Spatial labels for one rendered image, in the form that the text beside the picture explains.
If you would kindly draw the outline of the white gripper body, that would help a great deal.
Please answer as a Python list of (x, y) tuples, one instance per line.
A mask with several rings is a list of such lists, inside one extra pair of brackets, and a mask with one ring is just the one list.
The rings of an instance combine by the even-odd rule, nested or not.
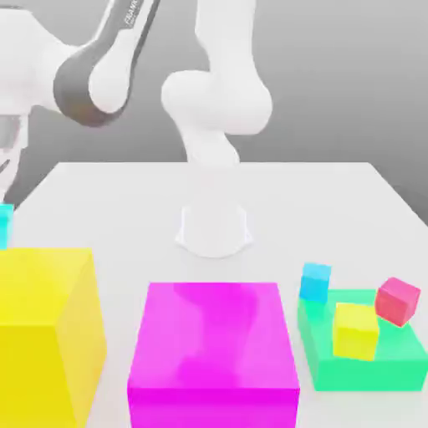
[(0, 149), (0, 203), (13, 184), (18, 173), (21, 150)]

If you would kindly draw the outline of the small cyan cube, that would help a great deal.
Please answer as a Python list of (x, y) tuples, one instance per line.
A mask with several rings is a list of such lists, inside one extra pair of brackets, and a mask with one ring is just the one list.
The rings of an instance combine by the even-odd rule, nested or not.
[(299, 297), (317, 303), (328, 300), (331, 267), (329, 265), (306, 262), (300, 283)]
[(8, 248), (12, 233), (14, 205), (0, 203), (0, 250)]

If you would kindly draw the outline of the small yellow cube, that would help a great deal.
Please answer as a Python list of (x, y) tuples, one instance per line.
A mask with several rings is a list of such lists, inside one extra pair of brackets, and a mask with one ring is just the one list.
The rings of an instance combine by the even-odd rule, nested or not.
[(373, 305), (336, 303), (333, 319), (335, 357), (373, 361), (380, 327)]

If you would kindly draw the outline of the small red cube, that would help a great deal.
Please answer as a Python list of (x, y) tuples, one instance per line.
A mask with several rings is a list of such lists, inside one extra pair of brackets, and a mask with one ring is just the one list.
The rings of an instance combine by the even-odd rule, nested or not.
[(398, 278), (388, 278), (377, 290), (374, 308), (376, 314), (402, 328), (415, 314), (421, 290)]

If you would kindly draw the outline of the large yellow box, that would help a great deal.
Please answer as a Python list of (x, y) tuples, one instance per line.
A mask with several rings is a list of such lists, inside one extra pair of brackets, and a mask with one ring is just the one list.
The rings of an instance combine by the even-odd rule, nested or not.
[(0, 428), (85, 428), (105, 356), (91, 250), (0, 251)]

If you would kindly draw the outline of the large magenta box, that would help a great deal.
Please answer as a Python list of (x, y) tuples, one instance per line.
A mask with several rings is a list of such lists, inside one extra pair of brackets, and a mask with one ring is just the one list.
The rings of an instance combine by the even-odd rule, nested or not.
[(131, 428), (296, 428), (275, 283), (152, 283), (127, 383)]

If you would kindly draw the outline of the large green box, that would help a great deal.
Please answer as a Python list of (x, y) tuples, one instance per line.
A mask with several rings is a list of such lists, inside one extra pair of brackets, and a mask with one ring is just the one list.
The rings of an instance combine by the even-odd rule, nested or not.
[(298, 329), (317, 391), (420, 391), (428, 373), (428, 351), (410, 324), (399, 328), (380, 319), (374, 360), (333, 354), (336, 303), (371, 305), (374, 289), (331, 289), (326, 304), (298, 300)]

